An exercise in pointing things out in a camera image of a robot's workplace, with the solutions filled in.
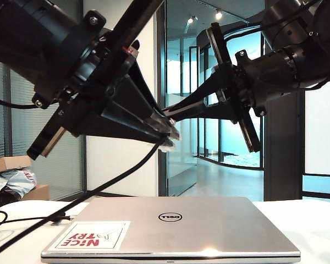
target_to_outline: white wall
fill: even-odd
[[[112,29],[121,18],[131,0],[87,0],[84,14],[97,10],[107,19],[106,28]],[[140,41],[138,64],[151,92],[156,94],[155,78],[155,19],[147,23],[137,38]],[[153,144],[135,140],[87,137],[87,188],[92,190],[137,164]],[[137,172],[105,190],[108,193],[156,196],[158,194],[157,154]]]
[[[306,92],[305,170],[330,174],[330,82]]]

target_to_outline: laptop lid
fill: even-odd
[[[299,250],[244,197],[95,198],[45,263],[291,263]]]

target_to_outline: sticker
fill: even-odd
[[[49,251],[119,250],[130,221],[74,222]]]

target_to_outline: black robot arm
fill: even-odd
[[[249,151],[260,143],[249,115],[267,114],[266,102],[291,92],[315,90],[330,81],[330,0],[312,14],[308,7],[319,1],[280,0],[271,6],[261,23],[272,52],[250,60],[245,50],[235,54],[233,65],[217,23],[207,29],[218,65],[194,93],[164,110],[168,117],[229,119],[239,123]],[[206,105],[204,98],[216,93],[218,103]]]
[[[133,1],[111,31],[94,10],[77,24],[48,0],[0,0],[0,62],[34,84],[35,105],[59,103],[28,149],[31,158],[47,156],[66,130],[153,143],[167,138],[167,146],[178,139],[136,62],[135,38],[162,1]]]
[[[179,134],[174,120],[229,119],[239,123],[250,151],[260,144],[249,115],[266,114],[265,103],[330,81],[330,0],[315,14],[298,0],[280,0],[261,29],[272,52],[250,60],[245,50],[233,65],[218,24],[207,29],[218,65],[194,93],[159,109],[136,63],[135,38],[163,0],[134,0],[114,30],[89,11],[80,24],[49,0],[0,0],[0,62],[35,85],[32,101],[59,107],[28,155],[47,156],[62,134],[96,135],[171,146]],[[205,97],[215,93],[218,103]]]

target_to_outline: white tablecloth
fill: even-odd
[[[8,219],[46,216],[66,205],[56,201],[21,201],[0,208]],[[254,202],[301,251],[301,264],[330,264],[330,203],[319,200]],[[67,212],[77,215],[87,203]],[[0,245],[36,221],[0,226]],[[41,264],[40,253],[69,223],[46,224],[0,254],[0,264]]]

